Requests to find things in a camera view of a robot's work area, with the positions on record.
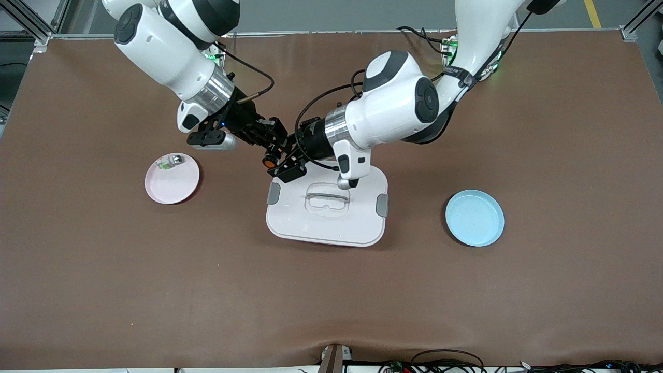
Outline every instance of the gray floor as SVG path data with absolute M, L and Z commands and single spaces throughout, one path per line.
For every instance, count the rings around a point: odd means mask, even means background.
M 0 42 L 0 65 L 20 62 L 27 64 L 34 49 L 34 40 L 25 42 Z M 13 64 L 0 67 L 0 105 L 11 109 L 14 97 L 19 91 L 25 66 Z M 0 124 L 0 135 L 4 125 Z
M 409 25 L 427 29 L 454 29 L 453 0 L 242 0 L 238 33 L 263 32 L 347 32 L 393 30 Z M 625 24 L 646 0 L 593 0 L 603 28 Z M 66 15 L 63 32 L 110 35 L 115 28 L 101 0 L 76 0 Z M 519 12 L 523 19 L 526 11 Z M 656 14 L 637 31 L 638 46 L 652 81 L 663 102 L 663 56 L 658 44 L 663 38 L 663 16 Z M 532 16 L 525 29 L 591 29 L 584 0 L 567 0 L 544 16 Z M 0 43 L 0 61 L 26 61 L 29 43 Z M 10 106 L 23 76 L 22 66 L 0 70 L 0 103 Z

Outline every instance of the metal frame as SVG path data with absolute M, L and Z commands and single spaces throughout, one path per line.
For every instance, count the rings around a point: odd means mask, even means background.
M 2 41 L 25 41 L 25 39 L 30 39 L 32 36 L 26 30 L 20 31 L 0 31 L 0 42 Z
M 45 44 L 51 35 L 57 33 L 23 0 L 0 0 L 0 7 L 39 42 Z
M 625 42 L 634 42 L 638 39 L 635 31 L 640 25 L 649 19 L 657 10 L 663 6 L 663 0 L 650 0 L 626 25 L 620 26 L 622 39 Z
M 55 34 L 51 35 L 50 38 L 64 40 L 107 40 L 112 39 L 113 34 Z
M 72 4 L 72 0 L 60 0 L 57 10 L 55 10 L 55 15 L 50 22 L 50 25 L 55 28 L 56 31 L 60 32 L 62 30 L 62 20 L 64 20 L 64 15 L 69 11 L 69 6 Z

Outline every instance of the yellow floor line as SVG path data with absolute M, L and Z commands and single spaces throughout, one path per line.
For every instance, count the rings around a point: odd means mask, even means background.
M 594 2 L 592 0 L 585 0 L 585 7 L 587 8 L 587 14 L 589 14 L 589 19 L 591 20 L 591 26 L 595 29 L 600 29 L 601 21 L 599 20 L 599 15 L 596 13 Z

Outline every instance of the silver metal ring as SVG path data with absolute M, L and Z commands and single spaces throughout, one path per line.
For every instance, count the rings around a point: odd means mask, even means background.
M 345 108 L 346 106 L 343 105 L 327 114 L 327 117 L 325 118 L 325 135 L 331 146 L 338 141 L 348 140 L 352 146 L 360 149 L 355 141 L 352 140 L 352 136 L 350 136 L 350 132 L 347 129 Z
M 199 104 L 211 115 L 226 105 L 234 90 L 235 84 L 228 79 L 222 68 L 215 65 L 214 71 L 203 89 L 194 97 L 186 100 L 186 103 Z

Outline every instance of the table surface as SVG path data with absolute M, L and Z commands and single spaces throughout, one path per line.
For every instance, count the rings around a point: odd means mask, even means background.
M 398 48 L 439 71 L 425 41 L 398 34 L 241 38 L 233 50 L 274 76 L 256 103 L 290 127 Z M 245 92 L 266 84 L 228 70 Z M 0 141 L 0 368 L 311 364 L 332 342 L 357 360 L 425 348 L 491 365 L 663 358 L 663 107 L 618 32 L 522 33 L 442 138 L 377 147 L 391 205 L 370 248 L 273 236 L 263 152 L 191 149 L 177 105 L 109 40 L 53 40 L 34 56 Z M 203 172 L 175 206 L 143 188 L 169 152 Z M 505 212 L 486 248 L 443 223 L 469 188 Z

